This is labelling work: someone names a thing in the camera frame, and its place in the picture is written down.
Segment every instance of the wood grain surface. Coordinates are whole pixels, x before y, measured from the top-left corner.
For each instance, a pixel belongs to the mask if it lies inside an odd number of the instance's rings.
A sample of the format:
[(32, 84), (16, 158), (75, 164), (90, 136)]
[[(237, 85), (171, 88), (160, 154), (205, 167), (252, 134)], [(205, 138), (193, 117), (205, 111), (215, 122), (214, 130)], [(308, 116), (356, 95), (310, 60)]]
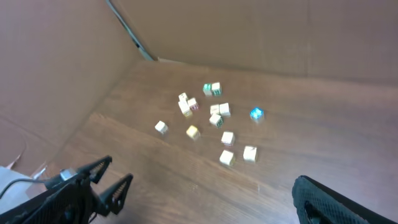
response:
[[(221, 97), (204, 96), (211, 82), (221, 82)], [(183, 92), (200, 105), (191, 118), (178, 108)], [(210, 105), (226, 102), (232, 116), (216, 129)], [(250, 120), (255, 106), (266, 110), (261, 124)], [(298, 223), (291, 189), (300, 175), (398, 221), (397, 114), (391, 86), (142, 62), (52, 163), (77, 167), (109, 154), (98, 191), (134, 175), (124, 210), (98, 223)], [(195, 142), (190, 125), (201, 132)], [(223, 131), (236, 135), (232, 167), (218, 162)], [(257, 146), (257, 163), (243, 161), (245, 145)]]

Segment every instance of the cardboard wall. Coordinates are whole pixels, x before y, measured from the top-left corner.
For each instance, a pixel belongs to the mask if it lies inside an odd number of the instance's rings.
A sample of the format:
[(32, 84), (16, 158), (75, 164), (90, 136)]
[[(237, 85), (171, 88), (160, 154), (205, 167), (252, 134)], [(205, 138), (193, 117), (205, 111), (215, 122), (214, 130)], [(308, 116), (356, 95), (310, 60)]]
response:
[(0, 2), (0, 166), (30, 175), (142, 60), (103, 1)]
[(398, 81), (396, 0), (113, 0), (160, 58)]

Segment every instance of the black cable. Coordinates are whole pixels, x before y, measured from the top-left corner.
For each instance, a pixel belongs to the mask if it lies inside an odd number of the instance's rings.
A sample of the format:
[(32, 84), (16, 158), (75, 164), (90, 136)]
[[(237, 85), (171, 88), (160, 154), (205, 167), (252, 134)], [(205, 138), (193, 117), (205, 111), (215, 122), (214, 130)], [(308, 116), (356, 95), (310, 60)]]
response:
[(4, 190), (0, 193), (0, 199), (6, 193), (8, 188), (10, 188), (12, 184), (15, 184), (17, 182), (30, 182), (30, 183), (35, 183), (35, 184), (43, 184), (46, 182), (46, 180), (15, 179), (15, 180), (11, 181), (9, 184), (7, 184), (7, 186), (4, 188)]
[(94, 219), (97, 217), (97, 213), (95, 213), (94, 215), (93, 215), (93, 217), (88, 221), (88, 223), (91, 223), (92, 221), (94, 221)]

